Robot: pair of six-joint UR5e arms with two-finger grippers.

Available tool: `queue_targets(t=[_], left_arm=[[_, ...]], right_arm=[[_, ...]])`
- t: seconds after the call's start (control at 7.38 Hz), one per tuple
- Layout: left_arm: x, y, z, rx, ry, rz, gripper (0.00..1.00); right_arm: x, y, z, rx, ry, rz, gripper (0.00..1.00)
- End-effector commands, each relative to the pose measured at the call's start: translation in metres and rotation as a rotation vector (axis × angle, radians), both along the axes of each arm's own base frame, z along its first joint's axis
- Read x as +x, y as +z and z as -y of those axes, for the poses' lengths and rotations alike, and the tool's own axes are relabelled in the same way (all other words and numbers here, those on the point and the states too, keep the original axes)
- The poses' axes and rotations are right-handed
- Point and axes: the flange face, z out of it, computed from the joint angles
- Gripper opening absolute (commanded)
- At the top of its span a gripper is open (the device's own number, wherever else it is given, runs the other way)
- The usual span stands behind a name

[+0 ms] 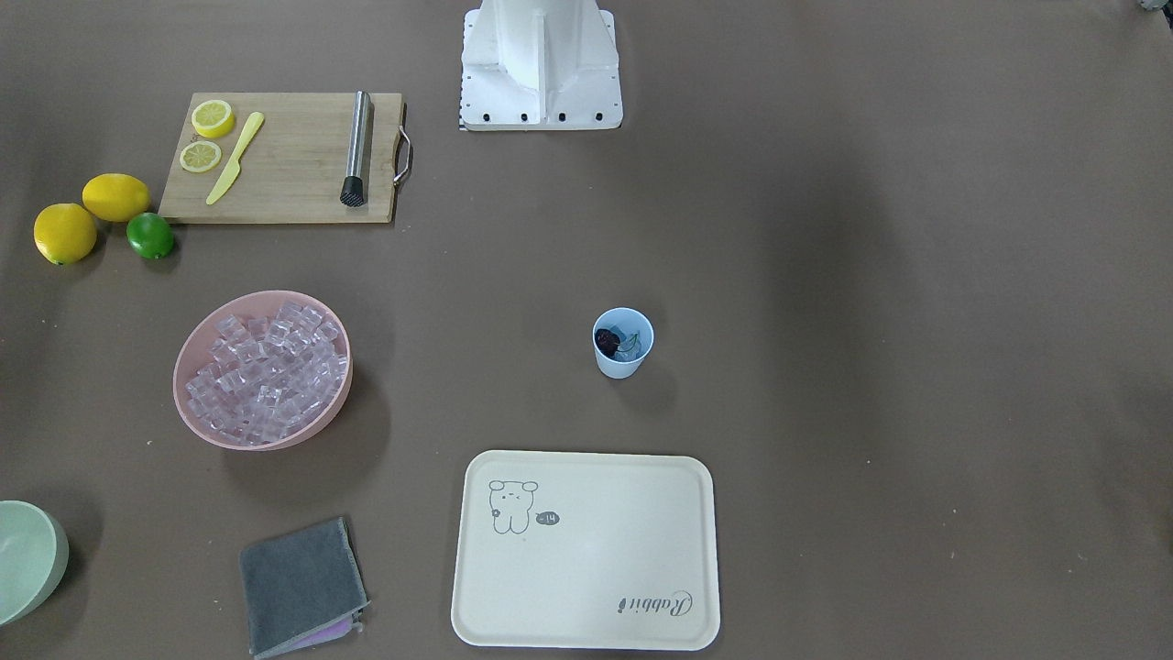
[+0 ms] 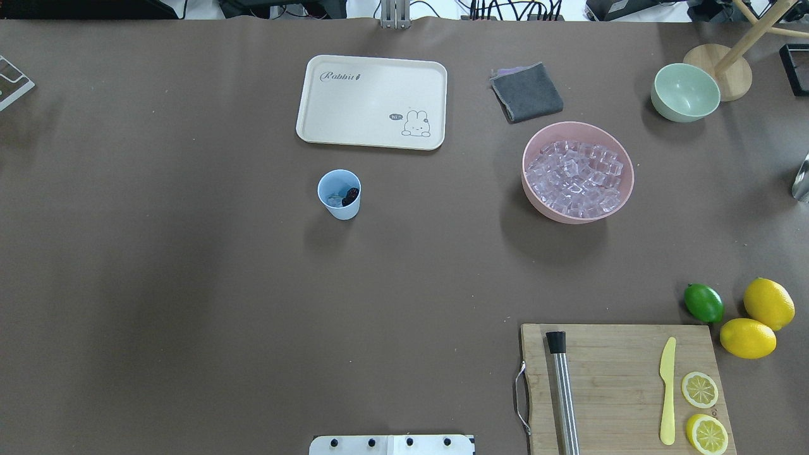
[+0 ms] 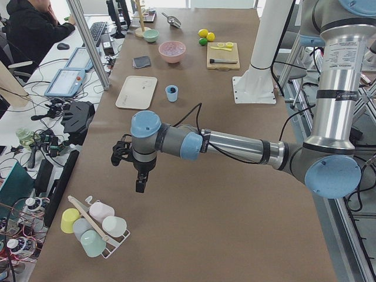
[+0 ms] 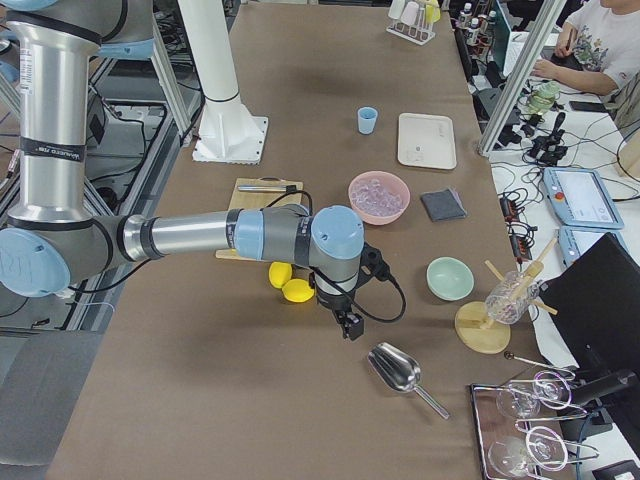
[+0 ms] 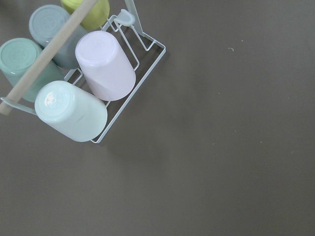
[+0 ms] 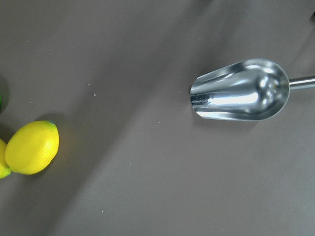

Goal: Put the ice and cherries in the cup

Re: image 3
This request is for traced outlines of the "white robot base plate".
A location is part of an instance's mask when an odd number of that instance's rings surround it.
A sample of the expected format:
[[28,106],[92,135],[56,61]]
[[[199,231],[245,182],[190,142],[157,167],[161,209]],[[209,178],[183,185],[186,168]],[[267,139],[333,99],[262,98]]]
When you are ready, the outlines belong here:
[[231,81],[236,104],[276,104],[270,68],[260,70],[251,66]]

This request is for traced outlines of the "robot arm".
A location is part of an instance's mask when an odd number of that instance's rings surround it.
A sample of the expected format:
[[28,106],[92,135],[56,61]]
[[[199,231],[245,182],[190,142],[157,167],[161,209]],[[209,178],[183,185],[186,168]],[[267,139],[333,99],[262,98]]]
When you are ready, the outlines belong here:
[[271,143],[181,123],[163,123],[152,111],[132,117],[129,159],[137,170],[136,191],[145,190],[158,152],[196,160],[209,149],[248,164],[270,165],[292,175],[313,193],[337,199],[353,192],[363,170],[354,160],[350,131],[359,99],[367,39],[375,33],[374,1],[304,1],[302,43],[324,48],[310,135],[301,145]]

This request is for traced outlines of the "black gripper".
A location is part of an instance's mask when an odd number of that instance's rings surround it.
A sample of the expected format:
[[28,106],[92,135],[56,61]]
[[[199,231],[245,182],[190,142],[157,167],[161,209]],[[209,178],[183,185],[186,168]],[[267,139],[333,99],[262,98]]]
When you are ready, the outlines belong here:
[[149,162],[135,160],[133,166],[137,170],[136,192],[144,193],[149,172],[155,168],[156,160],[151,160]]

